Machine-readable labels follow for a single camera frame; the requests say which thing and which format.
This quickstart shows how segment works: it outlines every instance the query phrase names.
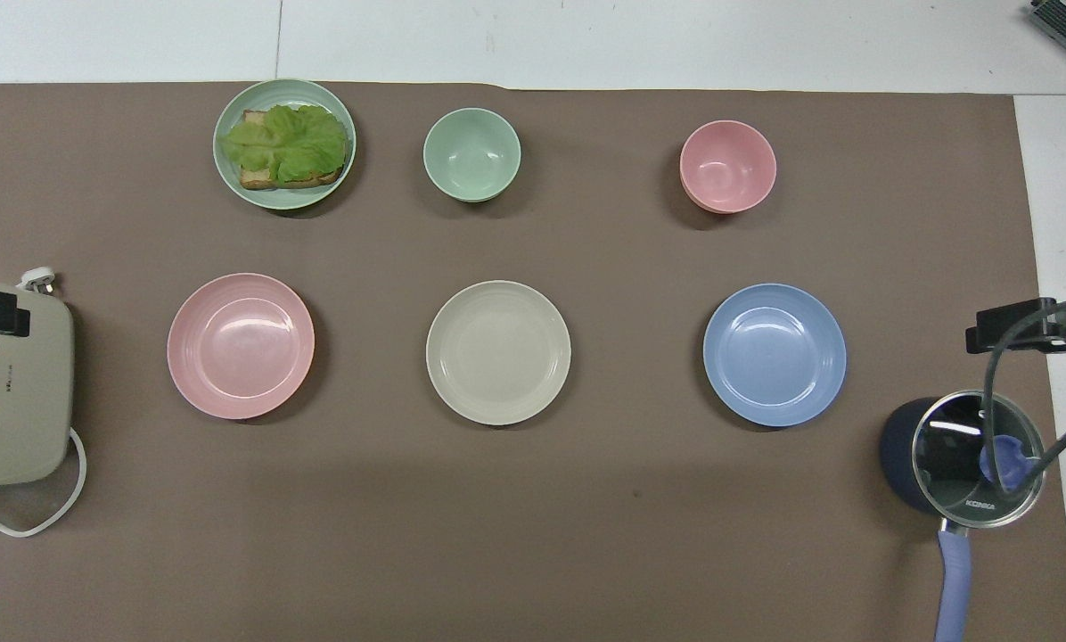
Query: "white tabletop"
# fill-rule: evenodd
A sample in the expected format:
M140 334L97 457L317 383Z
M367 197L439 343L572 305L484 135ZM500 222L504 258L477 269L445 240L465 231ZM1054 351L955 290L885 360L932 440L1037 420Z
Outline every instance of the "white tabletop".
M0 3L0 82L297 77L513 89L1013 94L1039 290L1063 300L1066 51L1029 25L1025 4L9 1ZM1055 419L1066 428L1066 356L1049 357L1049 367ZM1066 454L1060 463L1066 503Z

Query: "pot handle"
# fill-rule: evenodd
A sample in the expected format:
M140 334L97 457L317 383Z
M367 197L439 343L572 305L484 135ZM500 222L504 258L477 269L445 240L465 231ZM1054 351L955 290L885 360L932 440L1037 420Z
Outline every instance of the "pot handle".
M962 642L965 638L966 611L969 610L969 583L972 580L972 560L969 557L969 529L941 521L937 531L944 564L944 582L941 585L941 606L937 610L935 642Z

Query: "white toaster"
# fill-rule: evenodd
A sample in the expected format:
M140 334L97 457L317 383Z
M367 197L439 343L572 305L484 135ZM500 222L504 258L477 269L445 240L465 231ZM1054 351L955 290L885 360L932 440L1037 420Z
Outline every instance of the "white toaster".
M49 269L0 284L0 485L39 480L65 455L74 403L74 319Z

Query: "bread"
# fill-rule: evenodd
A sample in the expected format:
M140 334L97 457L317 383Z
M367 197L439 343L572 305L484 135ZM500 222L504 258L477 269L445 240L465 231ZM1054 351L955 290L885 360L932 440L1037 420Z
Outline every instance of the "bread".
M263 125L264 113L268 112L244 110L244 122ZM274 188L281 188L281 190L300 190L300 188L318 188L320 186L329 186L332 182L336 182L336 180L339 179L339 174L341 172L342 167L339 167L339 170L330 172L330 174L312 174L304 180L276 182L275 180L272 180L272 174L269 167L257 170L255 172L248 172L241 166L240 186L244 187L245 190L274 190Z

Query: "lettuce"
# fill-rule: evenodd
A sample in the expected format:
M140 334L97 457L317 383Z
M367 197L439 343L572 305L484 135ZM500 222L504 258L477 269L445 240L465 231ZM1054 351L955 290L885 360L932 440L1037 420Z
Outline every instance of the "lettuce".
M219 138L231 162L249 172L268 167L272 180L291 182L330 174L346 158L346 135L321 106L274 106L263 125L239 123Z

